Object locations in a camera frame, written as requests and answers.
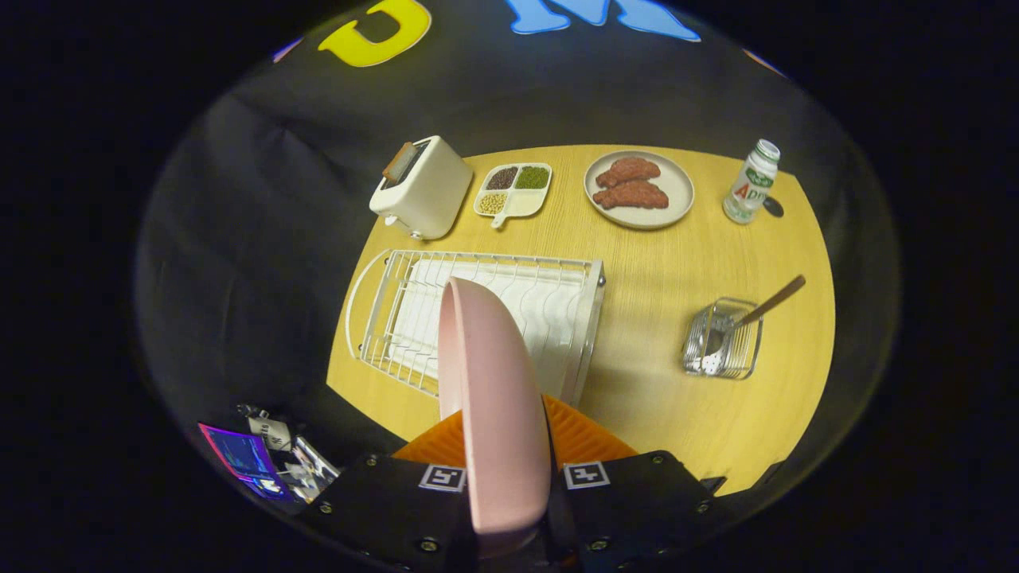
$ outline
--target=orange gripper pad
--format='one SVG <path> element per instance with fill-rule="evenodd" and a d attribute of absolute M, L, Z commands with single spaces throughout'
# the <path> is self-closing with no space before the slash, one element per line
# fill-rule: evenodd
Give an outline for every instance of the orange gripper pad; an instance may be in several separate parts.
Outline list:
<path fill-rule="evenodd" d="M 545 416 L 552 428 L 552 449 L 560 470 L 562 464 L 608 462 L 637 455 L 636 450 L 566 403 L 550 396 L 541 398 L 545 401 Z"/>
<path fill-rule="evenodd" d="M 464 411 L 461 410 L 428 428 L 425 433 L 400 448 L 392 457 L 422 464 L 466 468 Z"/>
<path fill-rule="evenodd" d="M 637 451 L 564 402 L 542 395 L 552 432 L 552 451 L 562 464 L 608 462 L 636 456 Z M 464 415 L 457 412 L 401 448 L 393 458 L 422 464 L 467 467 L 464 455 Z"/>

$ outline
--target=cooked meat slice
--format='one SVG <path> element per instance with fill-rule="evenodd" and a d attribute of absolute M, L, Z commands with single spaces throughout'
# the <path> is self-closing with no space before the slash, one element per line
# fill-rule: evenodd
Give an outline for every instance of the cooked meat slice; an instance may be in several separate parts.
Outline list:
<path fill-rule="evenodd" d="M 612 188 L 631 179 L 650 179 L 661 174 L 657 165 L 640 157 L 616 159 L 607 171 L 595 177 L 598 187 Z"/>
<path fill-rule="evenodd" d="M 668 196 L 658 186 L 644 179 L 633 179 L 611 189 L 599 191 L 592 197 L 602 209 L 612 207 L 643 207 L 664 209 L 668 207 Z"/>

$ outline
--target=white toaster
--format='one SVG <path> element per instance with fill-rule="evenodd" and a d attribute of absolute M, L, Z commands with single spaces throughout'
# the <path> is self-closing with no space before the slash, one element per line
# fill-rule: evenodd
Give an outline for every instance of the white toaster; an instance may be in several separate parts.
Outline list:
<path fill-rule="evenodd" d="M 382 177 L 368 206 L 413 239 L 438 239 L 452 227 L 474 170 L 438 136 L 413 145 L 393 159 L 403 163 L 398 178 Z"/>

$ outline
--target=yellow letter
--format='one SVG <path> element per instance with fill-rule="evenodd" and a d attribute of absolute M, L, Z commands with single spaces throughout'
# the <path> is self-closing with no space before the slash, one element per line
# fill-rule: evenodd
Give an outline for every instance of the yellow letter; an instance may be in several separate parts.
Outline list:
<path fill-rule="evenodd" d="M 391 59 L 418 43 L 432 25 L 432 14 L 415 0 L 382 0 L 367 13 L 383 11 L 399 24 L 396 34 L 378 44 L 355 30 L 358 20 L 350 21 L 319 44 L 336 57 L 356 67 L 367 67 Z"/>

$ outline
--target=wooden handle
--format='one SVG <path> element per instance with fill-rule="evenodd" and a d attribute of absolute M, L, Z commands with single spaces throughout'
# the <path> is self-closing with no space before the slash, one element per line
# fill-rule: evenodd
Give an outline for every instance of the wooden handle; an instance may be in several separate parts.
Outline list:
<path fill-rule="evenodd" d="M 761 303 L 757 308 L 750 311 L 746 316 L 740 319 L 740 322 L 736 324 L 735 327 L 743 326 L 744 324 L 750 324 L 754 320 L 757 320 L 765 312 L 773 309 L 774 307 L 782 304 L 783 301 L 792 297 L 797 291 L 803 288 L 807 283 L 807 279 L 803 277 L 802 274 L 797 275 L 789 284 L 782 288 L 782 291 L 775 293 L 770 299 Z"/>

